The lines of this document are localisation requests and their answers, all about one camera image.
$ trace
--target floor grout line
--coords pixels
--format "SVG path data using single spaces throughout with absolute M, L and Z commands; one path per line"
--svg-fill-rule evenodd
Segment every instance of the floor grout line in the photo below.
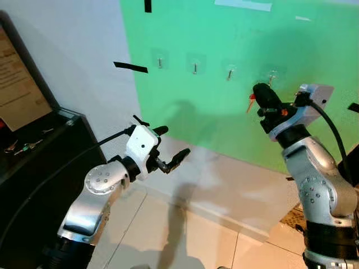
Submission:
M 278 245 L 276 245 L 276 244 L 273 244 L 273 243 L 271 243 L 271 242 L 268 242 L 268 241 L 267 241 L 266 243 L 268 243 L 268 244 L 270 244 L 270 245 L 273 245 L 273 246 L 275 246 L 275 247 L 277 247 L 277 248 L 281 248 L 281 249 L 284 250 L 284 251 L 288 251 L 288 252 L 291 252 L 291 253 L 293 253 L 293 254 L 295 254 L 295 255 L 298 255 L 298 256 L 302 257 L 302 255 L 300 255 L 300 254 L 298 254 L 298 253 L 295 253 L 295 252 L 293 252 L 293 251 L 290 251 L 289 249 L 280 247 L 280 246 L 278 246 Z
M 234 264 L 234 257 L 236 256 L 236 250 L 237 250 L 238 237 L 240 237 L 240 234 L 239 234 L 239 233 L 237 233 L 236 246 L 234 247 L 233 259 L 232 259 L 232 265 L 231 265 L 231 268 L 233 268 L 233 264 Z
M 139 208 L 136 210 L 136 213 L 134 214 L 134 216 L 133 216 L 133 218 L 132 218 L 130 224 L 127 226 L 127 229 L 126 229 L 125 232 L 123 233 L 123 235 L 122 235 L 122 237 L 121 237 L 121 240 L 118 242 L 118 244 L 117 244 L 117 246 L 116 246 L 116 249 L 115 249 L 114 252 L 112 253 L 110 259 L 108 260 L 108 262 L 107 262 L 106 265 L 104 266 L 104 269 L 106 269 L 106 268 L 108 267 L 108 265 L 110 264 L 110 262 L 111 262 L 111 260 L 112 260 L 112 258 L 113 258 L 113 256 L 114 256 L 114 254 L 116 253 L 116 251 L 117 251 L 119 245 L 121 245 L 123 238 L 124 238 L 125 235 L 127 234 L 127 231 L 129 230 L 129 228 L 130 228 L 132 222 L 134 221 L 135 217 L 137 216 L 137 213 L 140 211 L 140 209 L 141 209 L 141 207 L 142 207 L 142 204 L 143 204 L 144 201 L 146 200 L 147 195 L 148 195 L 148 194 L 147 194 L 147 192 L 146 192 L 146 195 L 145 195 L 144 199 L 143 199 L 142 202 L 140 203 Z

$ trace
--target black tape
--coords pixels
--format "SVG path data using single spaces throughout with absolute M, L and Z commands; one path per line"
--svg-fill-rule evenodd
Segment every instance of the black tape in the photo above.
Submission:
M 359 104 L 352 103 L 349 107 L 349 110 L 354 111 L 356 113 L 359 113 Z
M 134 64 L 120 63 L 120 62 L 113 62 L 113 63 L 114 63 L 114 66 L 116 66 L 118 68 L 126 68 L 126 69 L 131 69 L 134 71 L 139 71 L 142 73 L 148 73 L 147 67 L 144 67 L 144 66 L 136 66 Z
M 145 12 L 152 13 L 152 0 L 145 0 Z

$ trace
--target tile floor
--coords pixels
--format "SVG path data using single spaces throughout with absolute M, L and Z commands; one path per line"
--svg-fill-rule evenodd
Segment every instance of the tile floor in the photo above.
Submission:
M 302 235 L 278 224 L 264 244 L 130 189 L 111 217 L 89 269 L 306 268 Z

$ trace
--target white tape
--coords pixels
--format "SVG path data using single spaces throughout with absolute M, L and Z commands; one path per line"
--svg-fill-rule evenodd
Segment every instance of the white tape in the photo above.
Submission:
M 215 0 L 214 4 L 217 4 L 219 6 L 240 7 L 268 12 L 270 12 L 272 6 L 272 3 L 256 3 L 244 0 Z
M 300 20 L 300 21 L 312 21 L 310 18 L 301 17 L 301 16 L 296 16 L 296 20 Z

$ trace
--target black cable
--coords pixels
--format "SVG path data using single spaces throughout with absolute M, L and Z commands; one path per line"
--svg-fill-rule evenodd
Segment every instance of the black cable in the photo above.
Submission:
M 4 232 L 1 236 L 0 239 L 0 249 L 2 248 L 2 245 L 4 243 L 4 240 L 6 238 L 6 235 L 10 229 L 10 227 L 12 226 L 13 222 L 15 221 L 15 219 L 17 218 L 17 216 L 19 215 L 19 213 L 21 212 L 21 210 L 29 203 L 29 201 L 32 199 L 32 197 L 39 191 L 39 189 L 41 189 L 41 187 L 43 185 L 45 185 L 46 183 L 48 183 L 51 179 L 53 179 L 54 177 L 56 177 L 63 169 L 65 169 L 66 167 L 68 167 L 72 162 L 74 162 L 75 160 L 77 160 L 78 158 L 82 157 L 83 155 L 85 155 L 86 153 L 88 153 L 89 151 L 107 143 L 108 141 L 115 139 L 121 135 L 131 135 L 135 129 L 135 125 L 132 125 L 130 127 L 128 127 L 127 129 L 124 129 L 118 133 L 115 133 L 112 136 L 109 136 L 107 138 L 105 138 L 104 140 L 101 140 L 100 142 L 97 142 L 96 144 L 92 145 L 91 147 L 89 147 L 88 149 L 84 150 L 83 152 L 77 154 L 75 157 L 73 157 L 70 161 L 68 161 L 67 163 L 65 163 L 64 165 L 62 165 L 59 169 L 57 169 L 54 173 L 52 173 L 50 176 L 48 176 L 44 181 L 42 181 L 31 193 L 30 195 L 27 197 L 26 200 L 24 200 L 24 202 L 19 206 L 19 208 L 16 210 L 15 214 L 13 215 L 13 217 L 11 218 L 11 220 L 9 221 L 9 223 L 7 224 L 6 228 L 4 229 Z
M 340 134 L 339 134 L 337 128 L 335 127 L 334 123 L 329 118 L 329 116 L 326 114 L 326 112 L 324 112 L 324 110 L 322 110 L 322 108 L 320 106 L 318 106 L 315 102 L 313 102 L 313 100 L 309 101 L 309 105 L 312 108 L 314 108 L 316 111 L 318 111 L 318 113 L 325 119 L 325 121 L 329 125 L 330 129 L 332 130 L 332 132 L 335 136 L 335 139 L 337 140 L 339 151 L 340 151 L 340 154 L 343 159 L 344 171 L 346 172 L 346 176 L 347 176 L 346 180 L 348 183 L 353 185 L 353 181 L 352 181 L 352 177 L 351 177 L 351 173 L 350 173 L 350 169 L 349 169 L 349 165 L 348 165 L 346 150 L 344 148 L 342 138 L 340 137 Z

